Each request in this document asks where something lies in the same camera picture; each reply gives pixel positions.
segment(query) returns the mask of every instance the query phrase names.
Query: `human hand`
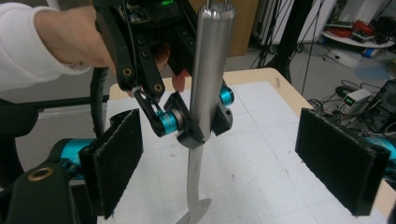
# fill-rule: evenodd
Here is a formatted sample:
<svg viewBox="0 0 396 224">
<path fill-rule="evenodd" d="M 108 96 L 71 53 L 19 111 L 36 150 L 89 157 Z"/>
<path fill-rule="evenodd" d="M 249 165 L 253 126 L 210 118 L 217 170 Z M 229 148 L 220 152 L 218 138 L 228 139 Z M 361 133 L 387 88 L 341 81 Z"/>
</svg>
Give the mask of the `human hand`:
<svg viewBox="0 0 396 224">
<path fill-rule="evenodd" d="M 157 64 L 158 70 L 159 71 L 163 70 L 163 68 L 168 62 L 169 55 L 171 54 L 170 47 L 166 44 L 163 44 L 158 48 L 156 48 L 155 52 L 153 53 L 154 53 L 154 61 Z M 182 70 L 181 73 L 178 74 L 178 76 L 176 76 L 175 74 L 172 75 L 172 84 L 175 91 L 180 91 L 180 92 L 184 91 L 184 86 L 186 84 L 186 77 L 189 76 L 190 74 L 186 69 Z"/>
<path fill-rule="evenodd" d="M 96 12 L 93 7 L 77 7 L 65 11 L 42 11 L 35 16 L 35 28 L 49 52 L 61 63 L 87 63 L 94 67 L 108 67 L 116 74 L 110 54 L 100 33 L 95 28 Z M 166 44 L 154 52 L 159 71 L 166 65 L 170 48 Z M 176 91 L 184 91 L 183 71 L 172 77 Z"/>
</svg>

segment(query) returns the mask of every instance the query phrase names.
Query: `hole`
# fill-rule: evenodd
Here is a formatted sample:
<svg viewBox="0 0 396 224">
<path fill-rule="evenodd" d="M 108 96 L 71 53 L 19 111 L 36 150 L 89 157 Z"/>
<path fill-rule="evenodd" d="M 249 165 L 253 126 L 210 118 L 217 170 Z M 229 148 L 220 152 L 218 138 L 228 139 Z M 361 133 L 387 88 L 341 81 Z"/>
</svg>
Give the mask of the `hole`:
<svg viewBox="0 0 396 224">
<path fill-rule="evenodd" d="M 162 90 L 163 90 L 163 86 L 160 85 L 160 84 L 155 84 L 155 85 L 154 85 L 154 90 L 155 90 L 155 91 L 162 91 Z"/>
<path fill-rule="evenodd" d="M 125 75 L 125 76 L 130 76 L 131 74 L 132 74 L 132 70 L 131 69 L 129 69 L 129 68 L 124 68 L 124 70 L 122 70 L 122 73 Z"/>
</svg>

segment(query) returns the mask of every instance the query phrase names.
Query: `black foam pad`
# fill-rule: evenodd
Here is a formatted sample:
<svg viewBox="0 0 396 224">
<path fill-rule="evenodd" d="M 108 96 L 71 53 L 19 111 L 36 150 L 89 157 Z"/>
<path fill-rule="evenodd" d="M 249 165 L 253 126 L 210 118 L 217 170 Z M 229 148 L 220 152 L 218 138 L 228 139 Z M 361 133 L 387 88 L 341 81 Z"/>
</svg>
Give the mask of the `black foam pad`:
<svg viewBox="0 0 396 224">
<path fill-rule="evenodd" d="M 337 118 L 303 109 L 296 152 L 353 216 L 369 216 L 390 152 L 356 135 Z"/>
<path fill-rule="evenodd" d="M 117 120 L 78 153 L 94 213 L 105 218 L 116 208 L 143 153 L 138 109 Z"/>
</svg>

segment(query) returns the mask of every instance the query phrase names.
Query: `white sleeve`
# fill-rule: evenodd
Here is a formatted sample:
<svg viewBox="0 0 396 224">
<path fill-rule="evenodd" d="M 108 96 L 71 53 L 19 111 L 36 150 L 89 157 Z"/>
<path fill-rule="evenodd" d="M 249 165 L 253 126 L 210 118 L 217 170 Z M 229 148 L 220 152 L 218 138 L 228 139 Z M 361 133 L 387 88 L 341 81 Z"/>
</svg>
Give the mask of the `white sleeve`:
<svg viewBox="0 0 396 224">
<path fill-rule="evenodd" d="M 90 70 L 85 63 L 60 63 L 46 49 L 35 29 L 35 14 L 43 10 L 54 9 L 0 4 L 0 91 Z"/>
</svg>

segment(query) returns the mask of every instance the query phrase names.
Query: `brass insert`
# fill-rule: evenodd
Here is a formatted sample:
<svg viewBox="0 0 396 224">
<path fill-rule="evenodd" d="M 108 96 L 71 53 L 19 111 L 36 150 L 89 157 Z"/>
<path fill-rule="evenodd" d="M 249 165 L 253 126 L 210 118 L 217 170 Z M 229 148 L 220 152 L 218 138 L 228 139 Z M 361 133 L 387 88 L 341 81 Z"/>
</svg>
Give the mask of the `brass insert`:
<svg viewBox="0 0 396 224">
<path fill-rule="evenodd" d="M 129 68 L 124 68 L 124 70 L 122 70 L 122 73 L 125 75 L 125 76 L 130 76 L 131 74 L 132 74 L 132 70 L 131 69 L 129 69 Z"/>
<path fill-rule="evenodd" d="M 155 85 L 154 85 L 154 90 L 155 90 L 155 91 L 162 91 L 162 90 L 163 90 L 163 86 L 160 85 L 160 84 L 155 84 Z"/>
<path fill-rule="evenodd" d="M 29 174 L 28 179 L 30 181 L 40 181 L 43 180 L 50 175 L 53 174 L 53 169 L 50 167 L 44 167 L 40 168 L 38 170 L 33 171 L 31 174 Z"/>
</svg>

